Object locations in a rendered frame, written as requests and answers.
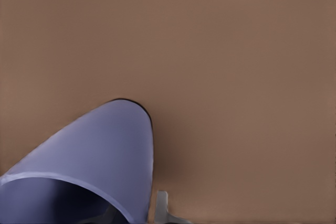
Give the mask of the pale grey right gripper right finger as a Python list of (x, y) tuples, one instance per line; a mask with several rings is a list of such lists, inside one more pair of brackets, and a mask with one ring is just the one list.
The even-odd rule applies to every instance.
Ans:
[(187, 219), (172, 215), (168, 211), (168, 193), (163, 190), (157, 192), (154, 214), (155, 224), (193, 224)]

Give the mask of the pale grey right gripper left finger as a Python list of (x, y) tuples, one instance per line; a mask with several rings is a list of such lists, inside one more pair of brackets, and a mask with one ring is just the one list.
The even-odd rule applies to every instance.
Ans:
[(105, 213), (83, 220), (83, 224), (121, 224), (119, 211), (110, 205)]

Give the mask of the blue cup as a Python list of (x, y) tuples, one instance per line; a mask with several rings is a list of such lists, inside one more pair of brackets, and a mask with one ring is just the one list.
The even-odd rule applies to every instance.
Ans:
[(145, 223), (153, 173), (151, 119), (114, 100), (76, 119), (0, 177), (0, 224), (73, 224), (114, 207)]

